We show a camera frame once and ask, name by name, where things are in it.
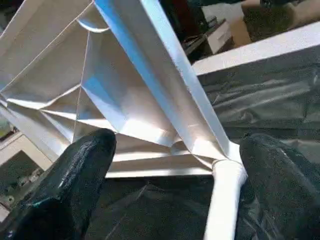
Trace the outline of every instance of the white sheet metal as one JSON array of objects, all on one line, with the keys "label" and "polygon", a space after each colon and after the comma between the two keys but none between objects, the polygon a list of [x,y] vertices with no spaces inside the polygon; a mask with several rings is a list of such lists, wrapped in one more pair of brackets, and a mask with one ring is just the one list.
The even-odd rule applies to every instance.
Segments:
[{"label": "white sheet metal", "polygon": [[0,63],[1,112],[52,161],[97,128],[117,133],[110,177],[239,159],[156,0],[26,0]]}]

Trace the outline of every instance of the white tube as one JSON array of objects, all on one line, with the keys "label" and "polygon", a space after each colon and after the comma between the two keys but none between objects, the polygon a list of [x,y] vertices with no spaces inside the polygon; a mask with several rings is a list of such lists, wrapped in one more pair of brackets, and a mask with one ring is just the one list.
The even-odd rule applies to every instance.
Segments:
[{"label": "white tube", "polygon": [[212,165],[214,186],[204,240],[233,240],[237,223],[240,189],[247,178],[244,166],[232,160]]}]

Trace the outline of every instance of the black tarp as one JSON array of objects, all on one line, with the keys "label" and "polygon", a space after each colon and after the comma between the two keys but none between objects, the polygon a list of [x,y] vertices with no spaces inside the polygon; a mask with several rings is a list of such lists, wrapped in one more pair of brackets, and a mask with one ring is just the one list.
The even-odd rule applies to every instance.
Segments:
[{"label": "black tarp", "polygon": [[[320,163],[319,65],[277,72],[235,67],[199,78],[230,139],[264,133]],[[108,179],[87,240],[202,240],[211,176]],[[236,240],[279,239],[278,229],[247,182]]]}]

